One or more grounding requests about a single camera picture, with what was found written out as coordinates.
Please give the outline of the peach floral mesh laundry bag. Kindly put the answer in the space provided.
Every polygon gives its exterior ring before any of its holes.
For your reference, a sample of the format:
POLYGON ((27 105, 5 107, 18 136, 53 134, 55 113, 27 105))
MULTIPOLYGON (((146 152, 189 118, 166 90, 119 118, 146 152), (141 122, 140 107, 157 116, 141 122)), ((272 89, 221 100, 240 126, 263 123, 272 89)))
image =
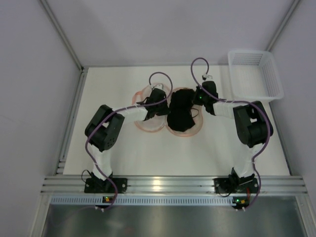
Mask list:
MULTIPOLYGON (((179 89, 186 88, 186 87, 178 87, 173 90, 170 90, 165 84, 163 85, 164 85, 164 92, 166 93, 166 95, 169 95, 169 94, 172 95, 172 92, 177 91, 179 89)), ((136 92, 132 98, 132 103, 134 104, 134 103, 143 101, 146 97, 150 96, 151 91, 152 90, 149 85, 149 86, 146 86, 143 90, 136 92)), ((168 107, 170 104, 170 100, 171 100, 171 96, 167 99, 168 107)), ((190 137, 197 134, 201 130, 202 125, 203 125, 202 107, 198 105, 193 105, 191 112, 192 112, 194 122, 196 124, 194 127, 187 130, 186 132, 177 132, 177 131, 171 130, 167 125, 167 115, 159 116, 159 117, 155 116, 152 119, 146 120, 146 121, 136 121, 134 124, 136 125, 136 127, 138 127, 140 130, 144 132, 153 133, 153 132, 158 132, 162 130, 163 128, 167 128, 170 133, 176 136, 190 137)))

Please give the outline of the black bra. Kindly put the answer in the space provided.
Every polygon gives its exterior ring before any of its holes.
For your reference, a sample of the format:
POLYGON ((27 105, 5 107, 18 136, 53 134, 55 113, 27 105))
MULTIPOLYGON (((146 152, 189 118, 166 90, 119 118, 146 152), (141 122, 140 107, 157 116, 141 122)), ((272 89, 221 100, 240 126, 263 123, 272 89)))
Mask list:
POLYGON ((167 115, 167 125, 171 130, 186 132, 195 126, 191 109, 193 108, 193 89, 183 88, 172 92, 167 115))

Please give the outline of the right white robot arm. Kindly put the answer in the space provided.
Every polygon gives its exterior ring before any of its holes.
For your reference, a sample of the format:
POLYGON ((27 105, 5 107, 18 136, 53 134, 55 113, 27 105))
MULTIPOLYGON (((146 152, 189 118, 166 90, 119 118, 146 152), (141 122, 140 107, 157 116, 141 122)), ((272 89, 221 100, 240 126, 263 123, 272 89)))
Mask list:
POLYGON ((235 158, 232 174, 246 178, 255 174, 256 158, 266 148, 274 130, 260 101, 227 102, 218 98, 216 84, 205 81, 196 87, 193 104, 203 106, 213 116, 232 119, 241 142, 241 154, 235 158))

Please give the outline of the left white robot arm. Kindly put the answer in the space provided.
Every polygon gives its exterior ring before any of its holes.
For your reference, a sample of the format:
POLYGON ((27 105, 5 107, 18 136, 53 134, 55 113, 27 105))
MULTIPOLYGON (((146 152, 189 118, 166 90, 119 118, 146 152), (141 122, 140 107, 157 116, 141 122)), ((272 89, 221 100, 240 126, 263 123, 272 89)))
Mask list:
POLYGON ((117 141, 122 126, 168 115, 167 98, 165 91, 153 88, 144 101, 129 107, 117 110, 107 105, 99 107, 84 131, 87 137, 85 148, 93 160, 93 177, 102 182, 110 179, 113 172, 109 150, 117 141))

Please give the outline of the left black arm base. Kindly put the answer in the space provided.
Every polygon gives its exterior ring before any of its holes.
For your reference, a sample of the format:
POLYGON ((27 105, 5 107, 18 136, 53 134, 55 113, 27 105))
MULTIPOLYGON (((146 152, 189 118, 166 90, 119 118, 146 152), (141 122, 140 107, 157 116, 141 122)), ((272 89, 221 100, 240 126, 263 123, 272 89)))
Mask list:
MULTIPOLYGON (((126 178, 113 178, 113 183, 116 185, 118 193, 124 193, 127 190, 127 181, 126 178)), ((109 180, 101 180, 97 177, 87 178, 84 187, 84 193, 87 194, 114 194, 115 187, 109 180)))

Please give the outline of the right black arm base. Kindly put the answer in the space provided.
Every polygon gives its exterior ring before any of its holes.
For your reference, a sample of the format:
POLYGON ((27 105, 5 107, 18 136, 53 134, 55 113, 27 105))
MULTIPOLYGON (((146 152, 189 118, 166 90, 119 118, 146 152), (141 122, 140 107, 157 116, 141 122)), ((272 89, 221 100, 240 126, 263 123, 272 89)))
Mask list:
POLYGON ((225 177, 214 179, 215 193, 217 194, 245 194, 250 191, 254 194, 259 189, 259 184, 256 178, 248 177, 225 177))

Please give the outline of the white plastic basket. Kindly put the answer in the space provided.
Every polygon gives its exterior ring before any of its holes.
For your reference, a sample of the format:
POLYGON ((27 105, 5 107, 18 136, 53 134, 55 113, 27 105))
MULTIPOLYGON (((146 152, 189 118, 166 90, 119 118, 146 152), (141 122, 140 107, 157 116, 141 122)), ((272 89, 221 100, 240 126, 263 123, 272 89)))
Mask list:
POLYGON ((271 102, 284 97, 275 58, 270 52, 231 50, 228 64, 234 98, 271 102))

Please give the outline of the right aluminium frame post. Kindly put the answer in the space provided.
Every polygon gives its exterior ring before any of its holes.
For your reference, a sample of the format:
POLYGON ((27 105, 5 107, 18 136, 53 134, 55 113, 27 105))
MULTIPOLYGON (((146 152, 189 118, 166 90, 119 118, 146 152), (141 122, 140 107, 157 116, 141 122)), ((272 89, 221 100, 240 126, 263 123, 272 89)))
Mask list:
POLYGON ((276 43, 280 39, 282 33, 286 29, 287 25, 289 24, 290 20, 292 19, 295 12, 298 10, 302 0, 292 0, 291 4, 289 5, 288 9, 286 10, 285 14, 283 15, 280 23, 277 25, 276 30, 272 34, 265 51, 272 52, 273 48, 275 47, 276 43))

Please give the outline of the aluminium frame post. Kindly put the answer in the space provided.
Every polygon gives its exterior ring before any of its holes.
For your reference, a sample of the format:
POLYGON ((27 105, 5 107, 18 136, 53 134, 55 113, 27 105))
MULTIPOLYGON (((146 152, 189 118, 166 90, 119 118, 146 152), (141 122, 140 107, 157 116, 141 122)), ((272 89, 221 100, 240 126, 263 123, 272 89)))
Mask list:
POLYGON ((39 4, 42 6, 45 14, 47 15, 48 19, 50 20, 53 28, 55 29, 57 35, 59 36, 60 40, 62 41, 66 51, 69 53, 72 61, 76 65, 79 71, 83 71, 84 66, 80 62, 78 56, 76 55, 68 37, 65 34, 61 24, 59 23, 57 17, 55 16, 51 6, 49 5, 47 0, 39 0, 39 4))
POLYGON ((298 10, 302 0, 292 0, 291 4, 289 5, 288 9, 286 10, 285 14, 283 15, 280 23, 277 25, 276 30, 272 34, 265 51, 272 52, 273 48, 275 47, 276 43, 280 39, 282 33, 286 29, 287 25, 289 24, 290 20, 292 19, 295 12, 298 10))

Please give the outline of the aluminium mounting rail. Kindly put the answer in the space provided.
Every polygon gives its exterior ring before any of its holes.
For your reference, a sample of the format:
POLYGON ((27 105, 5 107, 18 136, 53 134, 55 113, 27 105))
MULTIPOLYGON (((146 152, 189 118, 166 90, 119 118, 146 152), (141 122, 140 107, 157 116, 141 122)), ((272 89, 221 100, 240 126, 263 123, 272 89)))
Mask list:
MULTIPOLYGON (((83 194, 85 176, 48 176, 41 194, 83 194)), ((126 176, 119 185, 126 195, 216 195, 216 176, 126 176)), ((308 193, 300 176, 261 176, 262 196, 304 196, 308 193)))

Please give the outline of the left aluminium frame post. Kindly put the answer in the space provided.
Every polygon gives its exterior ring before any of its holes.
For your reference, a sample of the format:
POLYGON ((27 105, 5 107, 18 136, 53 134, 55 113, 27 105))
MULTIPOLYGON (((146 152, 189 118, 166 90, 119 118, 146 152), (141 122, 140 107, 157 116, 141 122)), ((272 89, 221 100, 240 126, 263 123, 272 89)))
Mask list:
POLYGON ((60 40, 62 41, 66 51, 69 53, 72 61, 76 65, 79 71, 83 71, 84 66, 80 62, 78 56, 76 55, 68 37, 65 34, 61 24, 59 23, 57 17, 55 16, 51 6, 49 5, 47 0, 39 0, 39 4, 42 6, 45 14, 47 15, 48 19, 50 20, 53 28, 55 29, 57 35, 59 36, 60 40))

